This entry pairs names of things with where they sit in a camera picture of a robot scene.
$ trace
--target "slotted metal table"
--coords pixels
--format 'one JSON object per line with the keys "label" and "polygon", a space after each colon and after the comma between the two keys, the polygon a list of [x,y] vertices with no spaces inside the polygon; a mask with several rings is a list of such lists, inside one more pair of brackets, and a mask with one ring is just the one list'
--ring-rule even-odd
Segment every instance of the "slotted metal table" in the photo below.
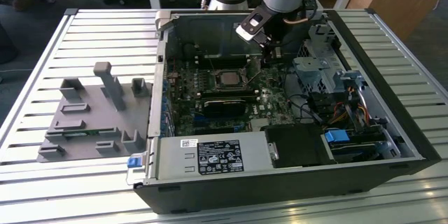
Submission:
{"label": "slotted metal table", "polygon": [[[100,84],[98,61],[122,83],[152,81],[156,10],[79,10],[58,26],[0,129],[0,223],[440,223],[448,218],[448,94],[375,14],[340,16],[443,161],[368,193],[158,215],[126,181],[127,157],[38,163],[63,78]],[[354,69],[356,64],[343,51]]]}

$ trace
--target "white label sticker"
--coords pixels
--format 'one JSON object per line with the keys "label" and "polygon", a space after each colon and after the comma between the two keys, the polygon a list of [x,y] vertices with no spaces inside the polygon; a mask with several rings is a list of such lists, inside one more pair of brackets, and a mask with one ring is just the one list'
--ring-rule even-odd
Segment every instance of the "white label sticker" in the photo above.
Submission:
{"label": "white label sticker", "polygon": [[182,147],[196,147],[198,146],[198,139],[183,139],[180,140]]}

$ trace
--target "green circuit board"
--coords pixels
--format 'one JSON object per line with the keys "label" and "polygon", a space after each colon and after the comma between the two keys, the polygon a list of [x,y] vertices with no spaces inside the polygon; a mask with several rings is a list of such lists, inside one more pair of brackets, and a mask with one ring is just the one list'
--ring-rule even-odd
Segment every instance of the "green circuit board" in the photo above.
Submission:
{"label": "green circuit board", "polygon": [[170,76],[172,83],[172,105],[176,136],[196,135],[208,129],[226,129],[232,132],[251,132],[252,119],[268,119],[270,125],[291,124],[295,115],[287,104],[283,90],[284,66],[260,68],[260,60],[252,58],[246,68],[246,85],[258,90],[258,101],[248,103],[244,114],[236,118],[207,119],[203,114],[203,101],[195,99],[198,92],[215,88],[214,80],[199,81],[212,70],[199,70],[190,62],[178,64],[178,71]]}

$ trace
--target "warning symbols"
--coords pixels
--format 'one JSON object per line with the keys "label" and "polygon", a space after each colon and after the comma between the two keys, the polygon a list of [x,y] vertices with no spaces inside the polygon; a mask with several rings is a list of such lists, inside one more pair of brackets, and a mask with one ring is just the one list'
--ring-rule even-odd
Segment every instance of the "warning symbols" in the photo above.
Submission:
{"label": "warning symbols", "polygon": [[243,172],[240,140],[198,143],[198,161],[202,175]]}

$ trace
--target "motherboard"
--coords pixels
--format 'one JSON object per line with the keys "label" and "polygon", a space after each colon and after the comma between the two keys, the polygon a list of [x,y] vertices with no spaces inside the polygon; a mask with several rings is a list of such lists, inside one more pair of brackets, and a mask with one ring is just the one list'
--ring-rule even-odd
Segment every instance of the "motherboard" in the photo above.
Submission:
{"label": "motherboard", "polygon": [[284,93],[286,66],[262,63],[250,55],[170,63],[176,136],[260,131],[296,121]]}

